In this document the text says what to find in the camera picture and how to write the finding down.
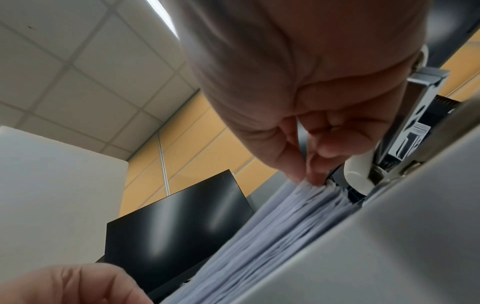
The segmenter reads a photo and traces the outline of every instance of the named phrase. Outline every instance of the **fluorescent light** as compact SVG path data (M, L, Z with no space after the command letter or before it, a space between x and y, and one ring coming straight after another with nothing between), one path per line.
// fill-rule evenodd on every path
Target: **fluorescent light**
M170 29L170 31L175 35L175 37L179 37L177 35L177 31L175 30L174 23L170 18L170 15L167 13L165 8L160 4L159 0L146 0L148 4L150 4L151 8L157 13L160 18L165 22L166 26Z

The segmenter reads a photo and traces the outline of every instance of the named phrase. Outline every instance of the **ceiling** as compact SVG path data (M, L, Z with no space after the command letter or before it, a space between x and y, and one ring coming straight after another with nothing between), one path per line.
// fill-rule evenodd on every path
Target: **ceiling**
M128 159L198 89L146 0L1 0L0 125Z

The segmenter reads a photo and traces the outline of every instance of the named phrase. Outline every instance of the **black device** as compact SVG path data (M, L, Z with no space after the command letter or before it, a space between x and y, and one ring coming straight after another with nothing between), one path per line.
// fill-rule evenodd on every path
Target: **black device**
M154 301L190 279L253 215L229 170L107 224L104 262Z

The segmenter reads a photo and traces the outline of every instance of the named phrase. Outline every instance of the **human hand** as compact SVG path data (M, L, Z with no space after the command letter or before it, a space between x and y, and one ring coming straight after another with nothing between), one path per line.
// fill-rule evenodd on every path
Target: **human hand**
M67 265L30 272L0 285L2 304L152 304L123 269Z
M164 0L211 105L265 164L313 184L373 149L424 43L428 0ZM307 162L297 119L309 132Z

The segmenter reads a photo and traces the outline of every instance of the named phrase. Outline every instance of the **monitor screen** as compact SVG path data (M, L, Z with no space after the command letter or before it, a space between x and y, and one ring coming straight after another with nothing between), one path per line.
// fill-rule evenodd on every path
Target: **monitor screen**
M209 258L252 215L228 170L108 223L104 261L148 293Z

